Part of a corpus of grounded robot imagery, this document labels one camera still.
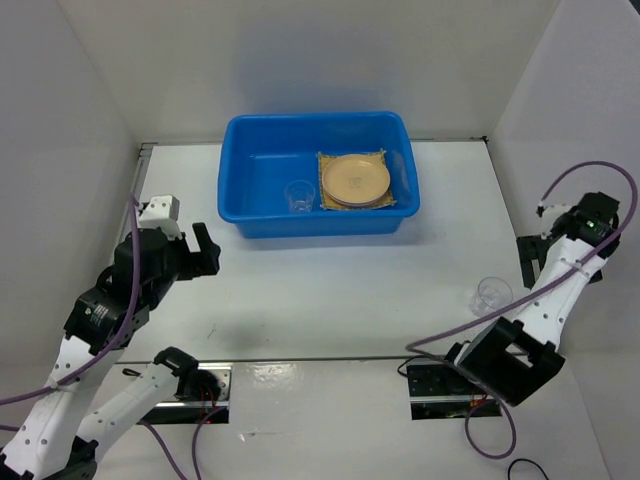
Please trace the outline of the woven bamboo mat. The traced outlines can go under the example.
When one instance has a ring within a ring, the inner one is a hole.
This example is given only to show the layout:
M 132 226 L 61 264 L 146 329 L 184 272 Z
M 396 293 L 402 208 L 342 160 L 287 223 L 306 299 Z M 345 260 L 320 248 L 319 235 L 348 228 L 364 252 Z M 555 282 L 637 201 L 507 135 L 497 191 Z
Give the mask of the woven bamboo mat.
M 377 152 L 380 152 L 380 151 L 383 151 L 383 152 L 384 152 L 384 160 L 385 160 L 385 163 L 386 163 L 386 158 L 385 158 L 386 151 L 385 151 L 385 150 L 379 150 L 379 151 L 377 151 Z M 375 153 L 377 153 L 377 152 L 369 152 L 369 153 L 351 153 L 351 154 L 375 154 Z M 336 155 L 328 155 L 328 154 L 323 154 L 323 153 L 318 153 L 318 155 L 317 155 L 317 159 L 318 159 L 318 167 L 319 167 L 319 173 L 318 173 L 318 176 L 319 176 L 319 186 L 320 186 L 320 189 L 321 189 L 321 202 L 322 202 L 322 196 L 323 196 L 324 190 L 323 190 L 323 187 L 322 187 L 322 185 L 321 185 L 320 174 L 322 173 L 322 171 L 323 171 L 324 167 L 327 165 L 327 163 L 328 163 L 331 159 L 336 158 L 336 157 L 338 157 L 338 156 L 336 156 Z

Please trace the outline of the yellow plastic plate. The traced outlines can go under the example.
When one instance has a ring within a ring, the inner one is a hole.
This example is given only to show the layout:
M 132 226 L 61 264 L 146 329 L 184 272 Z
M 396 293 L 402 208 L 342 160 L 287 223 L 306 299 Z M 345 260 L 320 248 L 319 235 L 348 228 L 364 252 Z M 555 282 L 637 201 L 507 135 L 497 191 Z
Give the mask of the yellow plastic plate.
M 331 159 L 320 174 L 324 192 L 347 202 L 369 202 L 390 187 L 391 176 L 384 152 L 347 154 Z

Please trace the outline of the pink plastic plate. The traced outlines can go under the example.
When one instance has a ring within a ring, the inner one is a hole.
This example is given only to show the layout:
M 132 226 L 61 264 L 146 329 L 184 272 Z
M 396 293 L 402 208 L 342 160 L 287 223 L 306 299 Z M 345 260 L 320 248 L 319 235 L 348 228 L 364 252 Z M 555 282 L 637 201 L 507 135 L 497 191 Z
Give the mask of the pink plastic plate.
M 347 202 L 331 197 L 327 192 L 323 193 L 321 206 L 332 210 L 353 210 L 353 209 L 377 209 L 393 206 L 396 203 L 391 192 L 386 192 L 380 198 L 369 202 Z

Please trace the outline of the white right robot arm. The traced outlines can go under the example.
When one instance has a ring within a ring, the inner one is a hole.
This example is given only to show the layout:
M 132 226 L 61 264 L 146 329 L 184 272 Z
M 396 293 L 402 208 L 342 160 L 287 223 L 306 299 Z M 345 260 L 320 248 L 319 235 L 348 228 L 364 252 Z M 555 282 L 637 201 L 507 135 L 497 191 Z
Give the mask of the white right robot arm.
M 474 380 L 511 406 L 517 406 L 556 376 L 565 363 L 558 352 L 561 333 L 583 289 L 619 245 L 614 240 L 584 261 L 594 247 L 619 225 L 619 202 L 602 193 L 586 193 L 574 206 L 554 205 L 541 211 L 542 233 L 537 252 L 540 273 L 527 287 L 536 292 L 561 275 L 571 277 L 500 317 L 471 343 L 456 343 L 438 369 L 438 381 L 450 393 L 463 391 Z

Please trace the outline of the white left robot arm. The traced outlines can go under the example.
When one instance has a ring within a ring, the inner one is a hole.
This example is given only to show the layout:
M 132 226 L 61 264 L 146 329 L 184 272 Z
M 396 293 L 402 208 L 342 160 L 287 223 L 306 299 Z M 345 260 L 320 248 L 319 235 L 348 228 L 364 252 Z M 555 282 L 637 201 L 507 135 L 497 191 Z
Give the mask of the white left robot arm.
M 166 397 L 215 402 L 215 377 L 194 357 L 167 347 L 121 393 L 91 406 L 173 284 L 218 273 L 220 247 L 204 224 L 192 228 L 196 252 L 183 234 L 171 239 L 160 228 L 132 230 L 116 247 L 113 263 L 77 298 L 45 386 L 1 449 L 2 478 L 90 479 L 110 447 Z

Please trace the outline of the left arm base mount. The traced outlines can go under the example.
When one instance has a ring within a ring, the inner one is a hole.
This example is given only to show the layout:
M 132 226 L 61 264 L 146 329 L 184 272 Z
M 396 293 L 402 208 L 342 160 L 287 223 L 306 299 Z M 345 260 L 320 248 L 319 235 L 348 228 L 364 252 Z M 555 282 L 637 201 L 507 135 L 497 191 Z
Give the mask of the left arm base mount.
M 232 365 L 203 363 L 184 392 L 158 403 L 143 420 L 152 425 L 227 424 L 231 397 Z

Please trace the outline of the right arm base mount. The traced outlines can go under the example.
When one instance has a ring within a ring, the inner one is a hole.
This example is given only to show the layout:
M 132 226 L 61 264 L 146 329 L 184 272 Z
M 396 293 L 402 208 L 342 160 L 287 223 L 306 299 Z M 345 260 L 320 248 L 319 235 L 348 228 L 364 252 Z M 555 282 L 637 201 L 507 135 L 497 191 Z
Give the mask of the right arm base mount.
M 413 420 L 501 417 L 496 401 L 442 363 L 423 357 L 405 360 L 397 372 L 406 380 Z

